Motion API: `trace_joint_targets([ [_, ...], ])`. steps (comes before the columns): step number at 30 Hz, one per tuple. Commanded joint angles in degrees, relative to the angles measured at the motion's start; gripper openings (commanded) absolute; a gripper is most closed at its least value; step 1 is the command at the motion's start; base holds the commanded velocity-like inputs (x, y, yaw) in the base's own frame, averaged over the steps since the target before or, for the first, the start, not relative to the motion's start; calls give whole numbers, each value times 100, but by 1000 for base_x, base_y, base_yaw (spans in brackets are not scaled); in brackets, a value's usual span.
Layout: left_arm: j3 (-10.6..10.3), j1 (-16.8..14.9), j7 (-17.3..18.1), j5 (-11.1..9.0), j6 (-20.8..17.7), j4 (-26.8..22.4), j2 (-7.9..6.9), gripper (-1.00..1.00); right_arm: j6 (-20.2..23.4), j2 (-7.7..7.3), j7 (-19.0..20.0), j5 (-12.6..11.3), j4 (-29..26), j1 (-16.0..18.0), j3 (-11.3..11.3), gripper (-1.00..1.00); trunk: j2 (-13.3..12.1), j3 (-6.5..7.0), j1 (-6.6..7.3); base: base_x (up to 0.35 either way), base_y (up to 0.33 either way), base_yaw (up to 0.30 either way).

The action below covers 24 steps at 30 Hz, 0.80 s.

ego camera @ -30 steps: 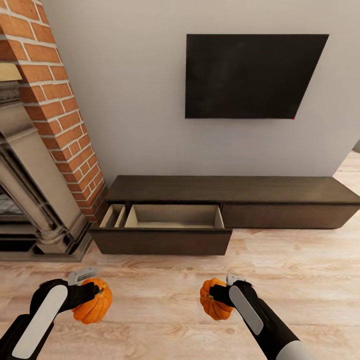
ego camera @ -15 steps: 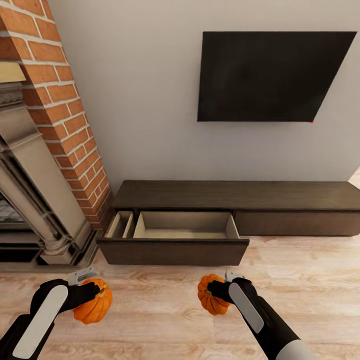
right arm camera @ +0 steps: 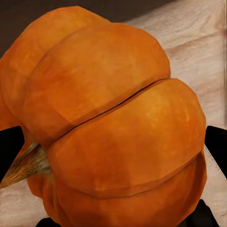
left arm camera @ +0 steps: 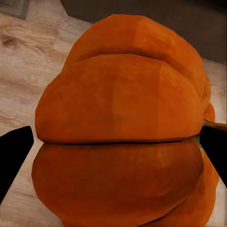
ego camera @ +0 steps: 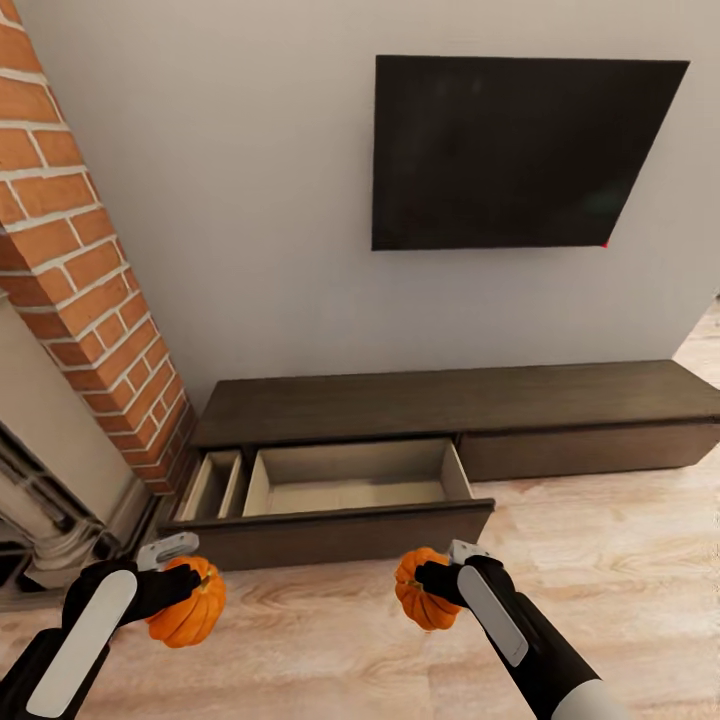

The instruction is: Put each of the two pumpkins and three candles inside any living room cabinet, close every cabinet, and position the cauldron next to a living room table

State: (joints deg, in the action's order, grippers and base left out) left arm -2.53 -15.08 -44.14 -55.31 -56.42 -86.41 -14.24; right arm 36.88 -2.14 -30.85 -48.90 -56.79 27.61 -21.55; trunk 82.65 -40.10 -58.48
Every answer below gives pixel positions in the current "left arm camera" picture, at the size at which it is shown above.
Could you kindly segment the pumpkin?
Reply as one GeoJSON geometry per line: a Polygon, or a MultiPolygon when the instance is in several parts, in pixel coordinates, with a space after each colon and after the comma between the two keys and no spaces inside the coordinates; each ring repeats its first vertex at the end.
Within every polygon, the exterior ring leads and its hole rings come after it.
{"type": "Polygon", "coordinates": [[[38,199],[64,227],[205,227],[219,174],[198,51],[148,17],[113,14],[73,45],[35,111],[38,199]]]}

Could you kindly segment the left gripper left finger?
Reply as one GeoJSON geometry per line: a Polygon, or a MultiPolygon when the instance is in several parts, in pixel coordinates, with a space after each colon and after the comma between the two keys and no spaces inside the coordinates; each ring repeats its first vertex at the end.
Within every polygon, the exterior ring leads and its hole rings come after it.
{"type": "Polygon", "coordinates": [[[0,204],[33,144],[31,126],[15,129],[0,137],[0,204]]]}

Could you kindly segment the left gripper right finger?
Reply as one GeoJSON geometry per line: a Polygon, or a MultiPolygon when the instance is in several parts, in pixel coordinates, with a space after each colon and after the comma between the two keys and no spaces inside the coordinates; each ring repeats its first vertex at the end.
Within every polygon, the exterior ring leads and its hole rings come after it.
{"type": "Polygon", "coordinates": [[[203,126],[200,144],[227,188],[227,132],[203,126]]]}

